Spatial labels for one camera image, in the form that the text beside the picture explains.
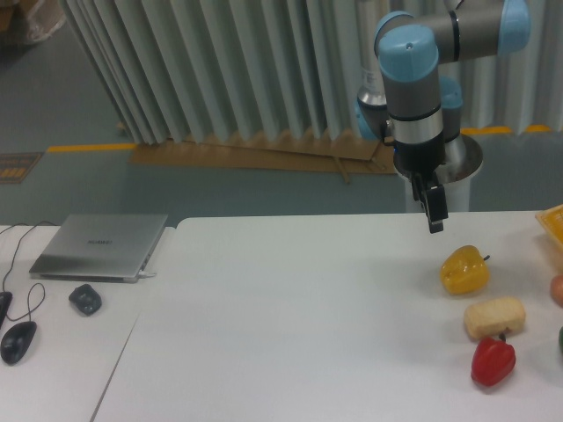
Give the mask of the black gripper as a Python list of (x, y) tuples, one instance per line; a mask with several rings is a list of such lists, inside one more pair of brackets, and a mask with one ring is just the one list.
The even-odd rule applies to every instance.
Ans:
[(430, 233), (443, 231), (449, 216), (445, 189), (442, 185), (427, 189), (426, 184), (445, 158), (442, 119), (387, 119), (381, 129), (393, 138), (398, 166), (412, 174), (413, 198), (427, 214)]

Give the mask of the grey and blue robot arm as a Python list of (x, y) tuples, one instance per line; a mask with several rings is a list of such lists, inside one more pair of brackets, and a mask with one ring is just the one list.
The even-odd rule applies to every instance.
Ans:
[(439, 66), (509, 55), (526, 47), (531, 18), (524, 1), (451, 1), (445, 12), (415, 17), (384, 15), (373, 35), (384, 102), (357, 99), (358, 110), (377, 139), (389, 135), (394, 166), (412, 187), (431, 233), (448, 217), (447, 146), (460, 136), (460, 86), (439, 76)]

